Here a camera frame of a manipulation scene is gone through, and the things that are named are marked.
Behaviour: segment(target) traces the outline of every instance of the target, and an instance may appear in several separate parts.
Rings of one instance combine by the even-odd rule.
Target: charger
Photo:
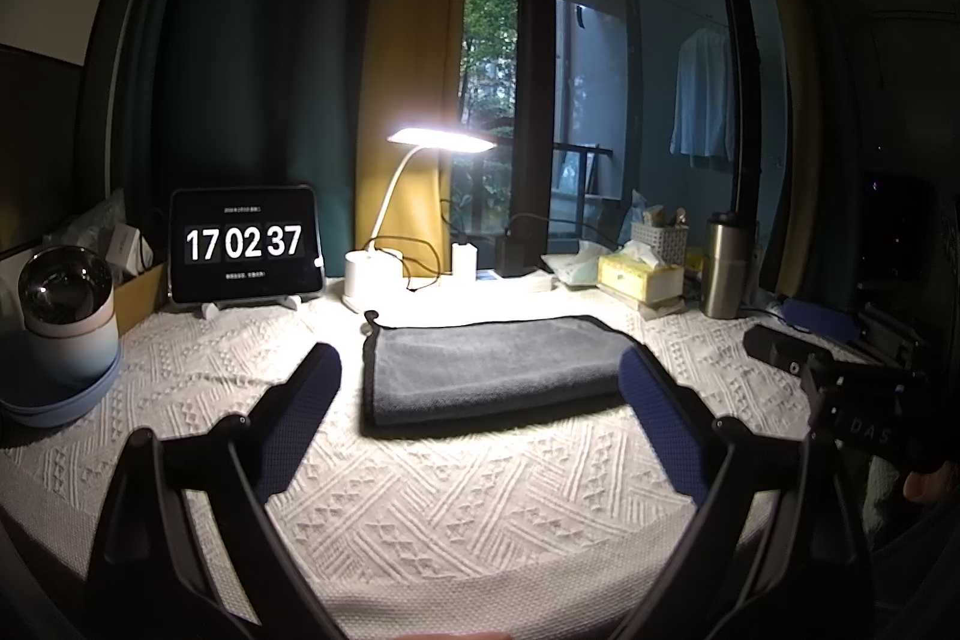
[[[531,271],[523,263],[523,242],[509,235],[493,241],[493,271],[500,277],[520,277]]]

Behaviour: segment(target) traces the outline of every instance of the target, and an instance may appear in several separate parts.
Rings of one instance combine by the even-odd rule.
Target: digital clock display
[[[177,191],[170,215],[170,292],[176,303],[323,290],[309,188]]]
[[[301,258],[304,244],[299,223],[264,225],[238,223],[224,226],[186,226],[184,260],[186,263],[220,263],[251,259]]]

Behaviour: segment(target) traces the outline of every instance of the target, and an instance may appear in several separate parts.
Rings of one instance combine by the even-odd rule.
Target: hanging shirt
[[[733,162],[733,145],[730,40],[701,28],[680,45],[670,152]]]

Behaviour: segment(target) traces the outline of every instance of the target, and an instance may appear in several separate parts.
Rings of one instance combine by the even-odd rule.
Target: tissue box
[[[683,266],[654,269],[624,255],[601,256],[597,280],[644,304],[683,295]]]

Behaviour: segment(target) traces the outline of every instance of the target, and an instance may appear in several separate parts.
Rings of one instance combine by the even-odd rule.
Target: gray towel
[[[620,354],[635,340],[593,317],[391,329],[367,316],[367,429],[490,420],[592,397],[622,404]]]

